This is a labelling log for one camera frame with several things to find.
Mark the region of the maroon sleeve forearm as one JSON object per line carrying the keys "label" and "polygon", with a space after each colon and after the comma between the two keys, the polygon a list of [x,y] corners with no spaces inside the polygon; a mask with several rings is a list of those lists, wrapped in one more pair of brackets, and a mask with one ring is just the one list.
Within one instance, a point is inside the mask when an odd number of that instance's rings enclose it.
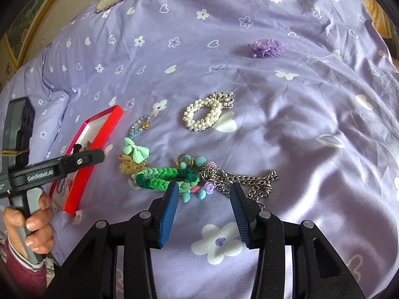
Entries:
{"label": "maroon sleeve forearm", "polygon": [[5,241],[5,266],[23,294],[33,298],[42,296],[47,288],[47,272],[44,262],[30,263],[19,254],[9,240]]}

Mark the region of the left hand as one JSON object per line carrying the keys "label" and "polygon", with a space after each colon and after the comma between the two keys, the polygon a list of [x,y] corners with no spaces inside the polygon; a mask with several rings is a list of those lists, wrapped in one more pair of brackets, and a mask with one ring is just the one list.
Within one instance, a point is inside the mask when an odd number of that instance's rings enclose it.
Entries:
{"label": "left hand", "polygon": [[[24,258],[28,258],[25,246],[36,254],[48,254],[55,245],[51,226],[53,210],[51,199],[46,193],[41,194],[39,198],[39,208],[28,219],[19,210],[11,207],[6,207],[3,212],[3,222],[9,243]],[[18,235],[18,227],[26,227],[32,233],[22,240]]]}

